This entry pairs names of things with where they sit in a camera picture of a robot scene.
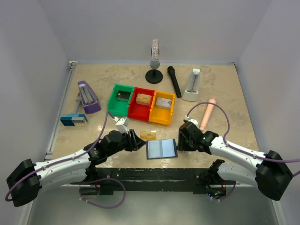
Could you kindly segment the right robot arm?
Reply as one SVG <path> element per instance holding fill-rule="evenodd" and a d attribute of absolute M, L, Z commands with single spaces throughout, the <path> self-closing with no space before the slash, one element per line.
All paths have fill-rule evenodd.
<path fill-rule="evenodd" d="M 214 132 L 203 133 L 190 121 L 180 126 L 178 141 L 180 151 L 205 152 L 224 158 L 209 168 L 209 179 L 215 184 L 223 180 L 237 181 L 279 201 L 293 179 L 292 172 L 277 152 L 265 153 L 226 142 Z"/>

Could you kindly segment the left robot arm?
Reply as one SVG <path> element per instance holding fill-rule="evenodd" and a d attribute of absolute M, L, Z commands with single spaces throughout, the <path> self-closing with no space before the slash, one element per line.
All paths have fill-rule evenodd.
<path fill-rule="evenodd" d="M 5 201 L 20 207 L 33 201 L 39 193 L 53 186 L 56 181 L 63 184 L 86 182 L 91 184 L 97 179 L 99 164 L 108 157 L 122 151 L 137 151 L 146 144 L 133 129 L 127 133 L 111 131 L 85 148 L 55 160 L 32 162 L 22 161 L 7 177 L 9 188 Z"/>

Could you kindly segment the gold VIP credit card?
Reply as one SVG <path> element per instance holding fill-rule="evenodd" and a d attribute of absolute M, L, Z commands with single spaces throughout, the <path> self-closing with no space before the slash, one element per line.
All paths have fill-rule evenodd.
<path fill-rule="evenodd" d="M 142 130 L 140 138 L 143 140 L 156 140 L 156 130 Z"/>

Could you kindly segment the blue leather card holder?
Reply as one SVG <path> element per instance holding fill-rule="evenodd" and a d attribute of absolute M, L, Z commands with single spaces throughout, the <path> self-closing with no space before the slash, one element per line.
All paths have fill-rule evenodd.
<path fill-rule="evenodd" d="M 150 159 L 176 158 L 178 156 L 175 139 L 146 141 L 146 157 Z"/>

